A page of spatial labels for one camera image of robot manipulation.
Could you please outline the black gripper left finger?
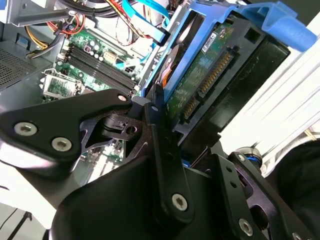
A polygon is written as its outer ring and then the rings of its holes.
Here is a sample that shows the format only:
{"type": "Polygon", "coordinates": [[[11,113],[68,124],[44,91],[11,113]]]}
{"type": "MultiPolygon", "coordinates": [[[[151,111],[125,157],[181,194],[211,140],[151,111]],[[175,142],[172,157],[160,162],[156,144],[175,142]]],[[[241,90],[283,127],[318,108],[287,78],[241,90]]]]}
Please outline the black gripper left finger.
{"type": "Polygon", "coordinates": [[[154,85],[142,104],[108,89],[2,113],[0,159],[45,178],[62,179],[80,155],[119,139],[124,165],[146,158],[153,216],[188,225],[195,214],[174,134],[166,126],[164,91],[154,85]]]}

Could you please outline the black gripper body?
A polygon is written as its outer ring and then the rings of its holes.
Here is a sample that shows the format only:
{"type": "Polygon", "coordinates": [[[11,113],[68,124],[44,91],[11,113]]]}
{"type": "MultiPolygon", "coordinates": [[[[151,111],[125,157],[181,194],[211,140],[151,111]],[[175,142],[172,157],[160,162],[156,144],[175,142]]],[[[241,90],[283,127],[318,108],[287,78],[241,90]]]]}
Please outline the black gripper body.
{"type": "Polygon", "coordinates": [[[184,228],[163,229],[152,210],[150,169],[145,157],[127,163],[69,194],[59,205],[54,240],[232,240],[218,184],[185,170],[195,216],[184,228]]]}

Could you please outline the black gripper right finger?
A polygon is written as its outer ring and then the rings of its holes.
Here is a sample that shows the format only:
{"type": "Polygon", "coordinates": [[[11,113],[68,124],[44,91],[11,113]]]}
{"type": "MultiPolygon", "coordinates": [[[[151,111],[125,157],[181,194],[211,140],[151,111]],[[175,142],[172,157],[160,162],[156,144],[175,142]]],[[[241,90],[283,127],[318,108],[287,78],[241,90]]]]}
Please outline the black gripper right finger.
{"type": "Polygon", "coordinates": [[[210,152],[211,175],[220,185],[229,239],[312,240],[314,235],[251,161],[240,152],[210,152]]]}

